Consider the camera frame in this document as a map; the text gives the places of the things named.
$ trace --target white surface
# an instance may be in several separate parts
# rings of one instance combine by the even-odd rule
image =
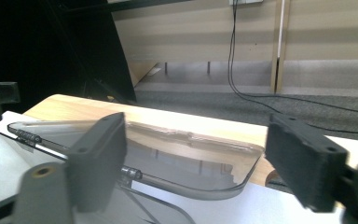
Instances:
[[[7,132],[7,125],[32,118],[6,112],[0,122],[0,132]],[[196,223],[340,223],[341,209],[334,214],[314,214],[304,209],[293,195],[248,183],[242,194],[223,201],[199,201],[178,196],[140,183],[133,187],[163,201],[180,206]]]
[[[358,166],[358,140],[339,138],[333,136],[326,136],[330,140],[336,142],[340,146],[344,147],[350,152],[350,156],[347,159],[347,164],[352,168],[357,168]]]
[[[7,125],[20,120],[34,120],[13,112],[6,112],[0,121],[0,133],[16,137],[7,131]],[[13,196],[19,189],[22,175],[31,167],[48,161],[59,161],[46,153],[29,152],[19,144],[0,135],[0,201]]]

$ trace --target wall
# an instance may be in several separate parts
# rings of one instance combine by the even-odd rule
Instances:
[[[236,60],[271,60],[275,1],[238,7]],[[226,0],[113,13],[129,62],[224,62],[233,26]]]
[[[358,1],[287,2],[281,93],[358,96]]]

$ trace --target transparent plastic container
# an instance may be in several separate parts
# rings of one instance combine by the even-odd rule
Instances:
[[[97,120],[31,121],[8,125],[11,133],[36,134],[37,147],[62,155]],[[188,198],[223,200],[241,193],[264,148],[224,138],[127,122],[127,168],[134,181]]]
[[[16,202],[22,175],[36,165],[52,161],[65,163],[65,158],[0,133],[0,218],[10,216],[7,209]],[[109,202],[103,211],[78,213],[74,209],[76,223],[195,223],[180,207],[119,184]]]

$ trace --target beige wall panel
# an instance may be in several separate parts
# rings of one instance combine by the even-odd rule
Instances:
[[[292,0],[285,60],[358,59],[358,0]]]
[[[275,1],[239,6],[236,60],[271,60]],[[228,0],[196,0],[113,13],[129,62],[226,61],[233,25]]]
[[[129,62],[129,70],[132,86],[136,86],[138,82],[156,65],[156,62],[134,63]]]

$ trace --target floor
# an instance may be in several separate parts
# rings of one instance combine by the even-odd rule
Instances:
[[[358,132],[358,113],[276,97],[246,97],[244,100],[234,94],[228,86],[227,63],[212,62],[209,73],[207,63],[168,63],[167,65],[165,69],[165,63],[157,64],[135,87],[139,106],[268,125],[269,115],[273,111],[264,105],[246,100],[251,99],[309,124],[344,131],[322,130],[323,134],[358,139],[358,133],[351,133]],[[269,62],[234,63],[234,65],[234,81],[240,91],[269,93],[271,69]],[[358,96],[342,96],[339,92],[337,94],[293,96],[358,109]]]

